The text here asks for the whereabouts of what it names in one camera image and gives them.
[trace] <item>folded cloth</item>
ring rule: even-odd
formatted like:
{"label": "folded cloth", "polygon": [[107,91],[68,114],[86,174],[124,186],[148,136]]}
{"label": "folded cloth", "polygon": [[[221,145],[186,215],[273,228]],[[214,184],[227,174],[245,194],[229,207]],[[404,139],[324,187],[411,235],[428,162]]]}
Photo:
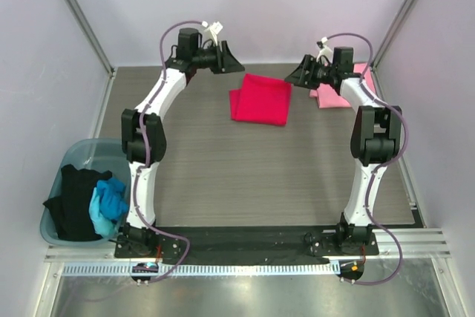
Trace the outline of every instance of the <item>folded cloth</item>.
{"label": "folded cloth", "polygon": [[247,73],[241,89],[229,92],[231,119],[284,126],[289,115],[291,93],[290,83]]}
{"label": "folded cloth", "polygon": [[100,197],[100,211],[109,220],[119,220],[128,211],[122,194],[125,185],[116,178],[97,181],[97,194]]}
{"label": "folded cloth", "polygon": [[77,170],[73,165],[61,168],[61,194],[46,200],[58,238],[64,241],[97,241],[101,237],[94,231],[89,216],[92,192],[99,180],[112,177],[110,171]]}
{"label": "folded cloth", "polygon": [[108,238],[115,234],[116,228],[112,221],[101,213],[100,201],[101,197],[97,193],[97,188],[95,188],[92,193],[91,203],[89,204],[89,216],[94,225],[94,231],[102,237]]}
{"label": "folded cloth", "polygon": [[[357,63],[355,64],[354,71],[356,73],[361,73],[363,72],[364,67],[366,67],[365,63]],[[375,92],[370,70],[366,71],[364,74],[364,80],[370,90]],[[351,106],[346,99],[340,97],[329,85],[320,85],[318,89],[311,90],[310,96],[312,98],[317,98],[319,108],[349,108]]]}

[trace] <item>floor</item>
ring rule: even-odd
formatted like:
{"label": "floor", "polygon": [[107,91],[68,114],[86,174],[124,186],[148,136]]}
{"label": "floor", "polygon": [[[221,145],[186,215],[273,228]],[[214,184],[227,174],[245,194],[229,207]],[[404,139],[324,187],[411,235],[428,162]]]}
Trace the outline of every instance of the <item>floor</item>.
{"label": "floor", "polygon": [[[375,281],[396,261],[366,265],[363,279]],[[51,315],[449,317],[430,259],[407,259],[397,277],[377,287],[351,286],[334,275],[170,278],[149,287],[129,277],[62,278]]]}
{"label": "floor", "polygon": [[[295,65],[247,65],[247,73],[283,78]],[[120,116],[157,81],[157,67],[119,68],[100,137],[120,138]],[[229,119],[229,90],[243,73],[202,70],[164,119],[168,142],[155,189],[162,226],[333,224],[354,176],[350,108],[319,110],[308,90],[293,88],[285,127]],[[375,217],[413,223],[398,166],[380,185]]]}

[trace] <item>light blue cloth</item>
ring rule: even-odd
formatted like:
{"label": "light blue cloth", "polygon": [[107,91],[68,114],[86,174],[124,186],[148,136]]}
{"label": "light blue cloth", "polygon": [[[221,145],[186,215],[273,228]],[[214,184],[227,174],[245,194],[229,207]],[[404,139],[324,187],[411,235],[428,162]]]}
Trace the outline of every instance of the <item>light blue cloth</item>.
{"label": "light blue cloth", "polygon": [[127,213],[127,203],[122,198],[125,185],[116,178],[97,181],[97,194],[100,197],[100,211],[109,220],[120,220]]}
{"label": "light blue cloth", "polygon": [[89,203],[89,217],[94,225],[94,231],[96,234],[101,235],[104,238],[111,237],[116,233],[115,225],[100,211],[101,197],[97,194],[97,188],[94,188],[92,192],[91,202]]}

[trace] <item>white wall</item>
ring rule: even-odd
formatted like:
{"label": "white wall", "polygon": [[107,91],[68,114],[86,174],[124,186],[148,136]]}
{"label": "white wall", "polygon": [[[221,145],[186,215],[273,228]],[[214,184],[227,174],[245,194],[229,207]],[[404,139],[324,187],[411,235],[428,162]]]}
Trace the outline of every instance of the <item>white wall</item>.
{"label": "white wall", "polygon": [[[300,62],[315,41],[341,31],[378,46],[403,0],[78,0],[113,65],[157,65],[158,42],[170,25],[219,20],[242,62]],[[170,45],[176,42],[170,35]],[[360,42],[357,60],[367,58]]]}
{"label": "white wall", "polygon": [[423,214],[442,227],[475,300],[474,0],[418,0],[378,68],[410,126],[407,161]]}
{"label": "white wall", "polygon": [[32,316],[39,234],[63,154],[88,137],[107,80],[63,0],[0,0],[0,314]]}

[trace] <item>plastic basket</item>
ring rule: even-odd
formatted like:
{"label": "plastic basket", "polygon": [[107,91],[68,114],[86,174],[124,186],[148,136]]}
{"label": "plastic basket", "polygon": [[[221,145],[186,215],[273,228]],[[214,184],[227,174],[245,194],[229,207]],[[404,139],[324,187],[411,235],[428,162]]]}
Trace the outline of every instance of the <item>plastic basket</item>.
{"label": "plastic basket", "polygon": [[[86,139],[79,141],[69,148],[62,159],[61,165],[51,188],[49,198],[61,194],[61,168],[73,165],[76,169],[93,169],[99,172],[110,171],[114,177],[125,184],[125,201],[129,201],[131,175],[128,161],[122,152],[122,143],[117,139]],[[40,232],[51,245],[87,247],[105,243],[113,237],[106,237],[97,241],[64,241],[58,239],[53,219],[48,209],[43,212],[40,223]]]}

